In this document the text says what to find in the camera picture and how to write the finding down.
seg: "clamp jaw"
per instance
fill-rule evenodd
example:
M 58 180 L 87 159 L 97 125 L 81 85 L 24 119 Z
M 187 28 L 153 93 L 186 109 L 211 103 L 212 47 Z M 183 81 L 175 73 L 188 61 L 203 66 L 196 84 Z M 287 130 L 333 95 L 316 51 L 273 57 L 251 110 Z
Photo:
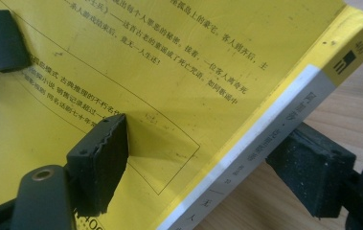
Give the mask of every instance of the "clamp jaw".
M 69 151 L 64 167 L 23 176 L 17 198 L 0 205 L 0 229 L 76 229 L 74 213 L 106 213 L 127 157 L 125 115 L 102 120 Z
M 266 162 L 316 218 L 338 218 L 348 211 L 346 229 L 363 230 L 363 172 L 356 156 L 302 123 Z

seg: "yellow book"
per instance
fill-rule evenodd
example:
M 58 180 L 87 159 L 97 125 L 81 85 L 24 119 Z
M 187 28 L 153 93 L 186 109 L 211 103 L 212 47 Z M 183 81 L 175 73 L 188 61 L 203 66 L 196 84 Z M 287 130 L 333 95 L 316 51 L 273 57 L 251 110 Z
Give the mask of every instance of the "yellow book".
M 363 62 L 340 0 L 0 0 L 32 66 L 0 74 L 0 204 L 98 121 L 129 159 L 78 229 L 191 229 Z

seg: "book cover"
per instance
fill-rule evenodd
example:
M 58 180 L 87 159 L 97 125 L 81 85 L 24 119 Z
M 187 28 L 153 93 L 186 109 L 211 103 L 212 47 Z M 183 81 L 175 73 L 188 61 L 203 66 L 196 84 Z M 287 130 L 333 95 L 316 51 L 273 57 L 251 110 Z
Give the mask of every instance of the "book cover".
M 130 156 L 79 229 L 190 229 L 363 61 L 342 1 L 0 0 L 32 66 L 0 74 L 0 203 L 125 113 Z

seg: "wooden table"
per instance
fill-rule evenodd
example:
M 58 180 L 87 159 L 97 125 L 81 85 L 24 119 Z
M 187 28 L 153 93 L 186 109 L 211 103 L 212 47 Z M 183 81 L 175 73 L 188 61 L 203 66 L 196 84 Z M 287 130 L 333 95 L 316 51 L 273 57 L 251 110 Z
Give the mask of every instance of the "wooden table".
M 363 9 L 363 0 L 346 0 Z M 335 90 L 306 123 L 357 155 L 363 169 L 363 65 Z M 272 168 L 262 163 L 195 229 L 344 229 L 339 218 L 313 218 Z

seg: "book spine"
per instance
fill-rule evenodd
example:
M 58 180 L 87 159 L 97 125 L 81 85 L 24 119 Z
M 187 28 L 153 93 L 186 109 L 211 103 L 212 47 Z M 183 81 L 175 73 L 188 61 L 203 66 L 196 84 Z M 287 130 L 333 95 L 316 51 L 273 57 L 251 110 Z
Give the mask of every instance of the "book spine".
M 334 89 L 309 65 L 159 229 L 193 229 Z
M 363 12 L 347 7 L 293 68 L 282 95 L 158 229 L 193 229 L 362 62 Z

